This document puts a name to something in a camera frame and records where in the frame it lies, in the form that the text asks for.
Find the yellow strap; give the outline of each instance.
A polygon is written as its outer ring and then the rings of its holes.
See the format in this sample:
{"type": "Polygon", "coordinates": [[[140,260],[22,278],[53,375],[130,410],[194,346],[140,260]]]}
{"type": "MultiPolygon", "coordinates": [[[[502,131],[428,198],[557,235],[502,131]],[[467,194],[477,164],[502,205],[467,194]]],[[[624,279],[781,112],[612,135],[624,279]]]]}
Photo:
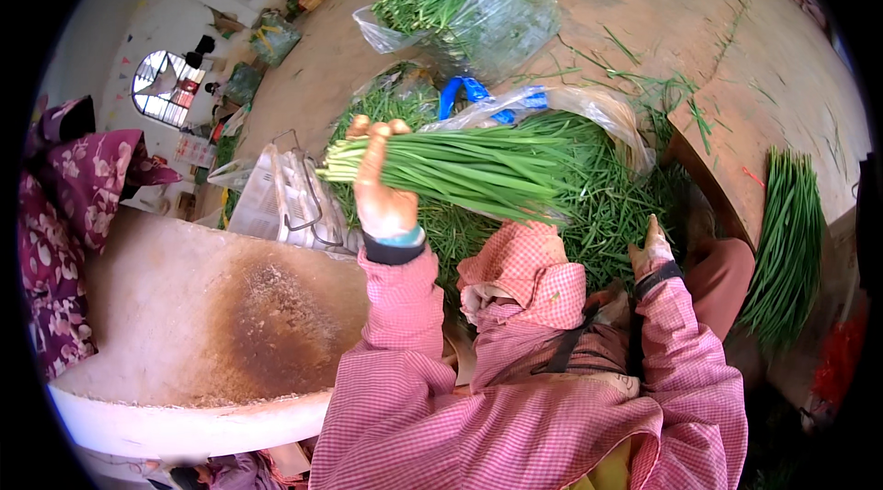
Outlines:
{"type": "Polygon", "coordinates": [[[229,220],[227,219],[227,198],[229,197],[229,189],[224,187],[224,190],[221,192],[221,220],[224,222],[224,229],[227,229],[229,226],[229,220]]]}
{"type": "Polygon", "coordinates": [[[257,36],[260,38],[260,41],[267,44],[267,48],[270,50],[270,54],[273,55],[273,46],[270,45],[270,42],[267,41],[267,36],[264,35],[264,28],[258,28],[257,36]]]}

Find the red string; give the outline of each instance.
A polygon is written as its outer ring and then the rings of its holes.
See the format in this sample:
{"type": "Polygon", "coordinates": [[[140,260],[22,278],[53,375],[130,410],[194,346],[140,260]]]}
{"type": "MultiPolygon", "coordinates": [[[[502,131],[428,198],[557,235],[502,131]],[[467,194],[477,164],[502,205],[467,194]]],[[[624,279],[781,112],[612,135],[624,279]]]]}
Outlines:
{"type": "Polygon", "coordinates": [[[760,181],[760,178],[759,178],[759,177],[755,176],[754,174],[751,174],[751,173],[748,171],[748,169],[745,168],[745,166],[742,167],[742,172],[744,172],[744,173],[748,174],[749,176],[751,176],[751,178],[752,178],[754,181],[756,181],[758,184],[760,184],[761,187],[763,187],[764,189],[767,189],[767,184],[765,184],[765,183],[763,183],[762,181],[760,181]]]}

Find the hand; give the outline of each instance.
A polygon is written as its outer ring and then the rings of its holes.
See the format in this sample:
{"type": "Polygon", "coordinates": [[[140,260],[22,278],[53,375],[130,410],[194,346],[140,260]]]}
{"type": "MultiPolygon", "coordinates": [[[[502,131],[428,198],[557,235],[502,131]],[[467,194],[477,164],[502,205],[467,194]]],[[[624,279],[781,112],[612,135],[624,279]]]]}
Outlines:
{"type": "Polygon", "coordinates": [[[644,248],[639,249],[629,244],[629,258],[631,259],[631,269],[635,272],[635,282],[641,281],[646,275],[654,273],[666,262],[675,259],[671,253],[671,246],[665,239],[665,233],[659,228],[656,215],[650,215],[644,248]]]}
{"type": "Polygon", "coordinates": [[[348,140],[366,134],[370,136],[352,188],[362,230],[374,239],[395,239],[417,227],[417,194],[381,184],[387,140],[394,133],[410,131],[403,120],[371,125],[365,115],[353,118],[346,131],[348,140]]]}

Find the person sitting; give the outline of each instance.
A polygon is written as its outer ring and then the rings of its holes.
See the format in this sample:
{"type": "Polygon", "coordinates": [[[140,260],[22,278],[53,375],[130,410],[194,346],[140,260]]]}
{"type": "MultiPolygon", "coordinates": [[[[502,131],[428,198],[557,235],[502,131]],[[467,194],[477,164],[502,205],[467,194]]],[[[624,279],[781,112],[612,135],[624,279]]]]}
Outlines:
{"type": "Polygon", "coordinates": [[[358,115],[346,133],[369,139],[353,192],[371,307],[340,358],[310,488],[736,488],[748,422],[722,340],[751,248],[714,238],[710,206],[697,208],[683,275],[650,215],[644,248],[628,247],[632,328],[624,288],[587,289],[551,220],[505,221],[458,265],[478,337],[471,381],[455,387],[418,197],[381,183],[387,140],[407,131],[358,115]],[[632,331],[641,354],[630,359],[632,331]]]}

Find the purple floral fabric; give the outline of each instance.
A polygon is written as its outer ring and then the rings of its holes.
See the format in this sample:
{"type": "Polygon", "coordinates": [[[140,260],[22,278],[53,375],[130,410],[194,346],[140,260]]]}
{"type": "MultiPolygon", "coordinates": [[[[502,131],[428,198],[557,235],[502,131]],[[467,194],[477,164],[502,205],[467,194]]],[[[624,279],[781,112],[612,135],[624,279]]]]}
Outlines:
{"type": "Polygon", "coordinates": [[[120,199],[181,175],[148,156],[140,130],[94,131],[89,97],[29,129],[18,181],[18,258],[30,331],[47,380],[92,356],[84,247],[102,253],[120,199]]]}

